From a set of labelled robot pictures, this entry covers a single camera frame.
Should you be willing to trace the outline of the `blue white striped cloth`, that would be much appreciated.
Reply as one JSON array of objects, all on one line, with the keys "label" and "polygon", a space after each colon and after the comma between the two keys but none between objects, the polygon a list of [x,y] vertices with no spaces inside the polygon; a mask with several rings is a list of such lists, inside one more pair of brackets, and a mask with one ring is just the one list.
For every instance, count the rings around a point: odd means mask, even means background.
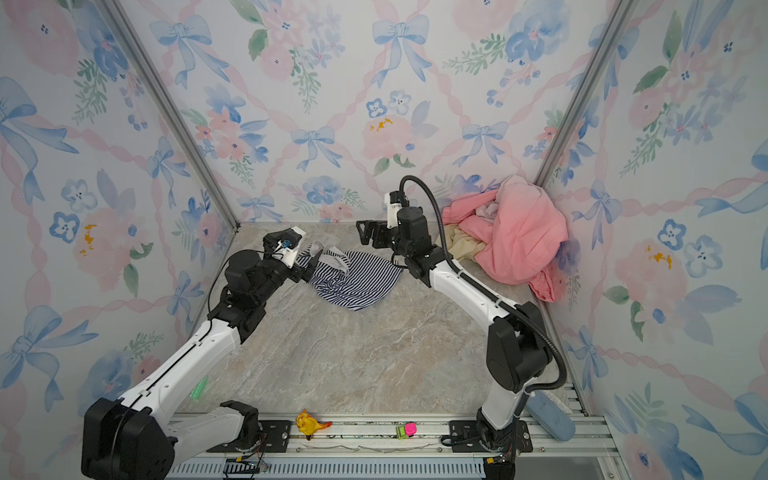
[{"label": "blue white striped cloth", "polygon": [[360,311],[384,299],[396,286],[402,270],[390,260],[364,251],[322,248],[319,242],[302,251],[296,262],[307,267],[320,254],[309,284],[332,305]]}]

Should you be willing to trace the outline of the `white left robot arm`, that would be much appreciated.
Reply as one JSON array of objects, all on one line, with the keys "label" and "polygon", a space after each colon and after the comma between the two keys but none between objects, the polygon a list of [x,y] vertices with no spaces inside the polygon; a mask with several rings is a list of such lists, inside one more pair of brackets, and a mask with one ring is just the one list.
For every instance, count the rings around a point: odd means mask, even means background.
[{"label": "white left robot arm", "polygon": [[191,391],[252,335],[269,298],[286,282],[309,281],[319,263],[282,249],[231,256],[220,300],[192,337],[154,373],[84,415],[81,471],[91,479],[163,479],[178,464],[219,445],[252,452],[264,442],[257,408],[229,400],[190,420],[171,420]]}]

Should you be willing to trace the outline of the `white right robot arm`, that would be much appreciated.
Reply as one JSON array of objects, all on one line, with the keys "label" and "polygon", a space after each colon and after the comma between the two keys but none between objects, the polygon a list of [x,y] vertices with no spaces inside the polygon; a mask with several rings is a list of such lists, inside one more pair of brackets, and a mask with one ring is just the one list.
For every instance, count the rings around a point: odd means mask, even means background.
[{"label": "white right robot arm", "polygon": [[358,221],[356,228],[363,245],[402,257],[415,279],[452,300],[484,329],[493,382],[477,414],[477,435],[483,448],[512,459],[523,450],[517,436],[530,397],[559,388],[567,378],[541,311],[530,302],[503,298],[453,261],[433,242],[419,207],[397,209],[387,220]]}]

